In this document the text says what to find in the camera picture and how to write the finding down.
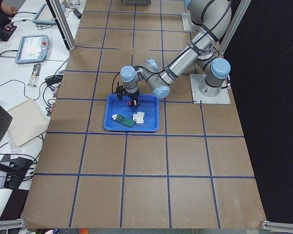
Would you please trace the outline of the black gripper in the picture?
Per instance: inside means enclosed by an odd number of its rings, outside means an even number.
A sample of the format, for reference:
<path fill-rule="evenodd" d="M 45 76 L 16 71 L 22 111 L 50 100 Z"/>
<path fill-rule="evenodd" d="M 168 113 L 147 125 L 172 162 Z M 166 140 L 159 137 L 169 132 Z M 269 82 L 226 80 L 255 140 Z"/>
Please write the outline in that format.
<path fill-rule="evenodd" d="M 140 106 L 140 101 L 138 100 L 139 94 L 140 94 L 139 89 L 137 89 L 135 92 L 132 92 L 132 91 L 129 92 L 129 90 L 126 89 L 126 95 L 132 99 L 131 101 L 129 101 L 129 106 L 134 106 L 134 102 L 135 102 L 135 106 Z"/>

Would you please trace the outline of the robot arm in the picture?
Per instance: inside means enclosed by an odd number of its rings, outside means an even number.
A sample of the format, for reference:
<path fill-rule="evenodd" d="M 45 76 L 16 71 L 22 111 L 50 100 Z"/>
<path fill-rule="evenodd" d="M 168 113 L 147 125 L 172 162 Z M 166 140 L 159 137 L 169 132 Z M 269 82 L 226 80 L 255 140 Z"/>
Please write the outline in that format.
<path fill-rule="evenodd" d="M 214 44 L 225 34 L 231 20 L 230 0 L 186 0 L 190 23 L 196 35 L 163 70 L 158 70 L 155 60 L 145 60 L 141 65 L 124 66 L 120 70 L 122 85 L 116 87 L 118 100 L 130 98 L 129 106 L 140 105 L 139 81 L 144 80 L 159 99 L 170 93 L 170 85 L 193 63 L 206 74 L 199 84 L 199 92 L 206 97 L 216 97 L 230 73 L 230 63 L 215 55 Z"/>

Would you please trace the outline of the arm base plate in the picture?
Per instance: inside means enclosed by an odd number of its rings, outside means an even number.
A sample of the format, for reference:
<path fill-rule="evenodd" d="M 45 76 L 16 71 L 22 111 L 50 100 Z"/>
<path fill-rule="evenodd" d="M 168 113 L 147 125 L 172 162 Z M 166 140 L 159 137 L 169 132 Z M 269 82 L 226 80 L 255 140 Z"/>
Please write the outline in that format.
<path fill-rule="evenodd" d="M 210 87 L 206 83 L 206 75 L 191 74 L 190 84 L 193 103 L 197 104 L 231 104 L 226 82 L 219 87 Z"/>
<path fill-rule="evenodd" d="M 182 13 L 181 18 L 184 32 L 198 32 L 197 25 L 192 21 L 190 13 Z"/>

